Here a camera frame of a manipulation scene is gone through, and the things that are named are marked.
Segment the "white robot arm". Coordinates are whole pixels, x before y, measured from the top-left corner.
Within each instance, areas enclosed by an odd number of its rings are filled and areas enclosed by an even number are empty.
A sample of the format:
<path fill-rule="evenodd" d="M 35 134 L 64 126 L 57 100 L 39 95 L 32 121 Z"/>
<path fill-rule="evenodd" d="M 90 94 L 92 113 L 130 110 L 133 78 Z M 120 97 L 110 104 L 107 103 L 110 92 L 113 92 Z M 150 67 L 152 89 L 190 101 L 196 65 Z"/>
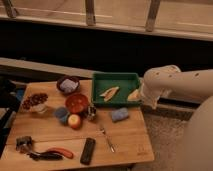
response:
<path fill-rule="evenodd" d="M 106 90 L 102 105 L 134 106 L 142 102 L 155 109 L 160 97 L 171 92 L 205 101 L 213 96 L 213 69 L 182 72 L 175 65 L 152 68 L 145 72 L 139 89 L 123 93 L 119 101 L 110 101 L 110 97 L 113 97 L 118 90 L 118 87 Z"/>

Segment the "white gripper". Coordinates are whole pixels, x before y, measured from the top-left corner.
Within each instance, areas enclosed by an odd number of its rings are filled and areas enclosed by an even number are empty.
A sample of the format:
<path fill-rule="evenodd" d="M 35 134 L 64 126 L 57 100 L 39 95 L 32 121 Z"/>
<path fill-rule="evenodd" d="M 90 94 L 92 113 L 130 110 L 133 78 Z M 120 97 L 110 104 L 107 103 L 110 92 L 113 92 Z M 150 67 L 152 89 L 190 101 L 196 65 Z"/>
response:
<path fill-rule="evenodd" d="M 112 87 L 107 89 L 104 93 L 101 94 L 101 97 L 104 98 L 104 101 L 109 101 L 119 90 L 119 87 Z M 157 108 L 157 102 L 160 99 L 162 92 L 158 90 L 151 90 L 145 83 L 141 86 L 141 91 L 135 89 L 132 91 L 128 97 L 128 101 L 139 101 L 140 99 L 143 101 L 145 105 L 150 106 L 152 109 Z"/>

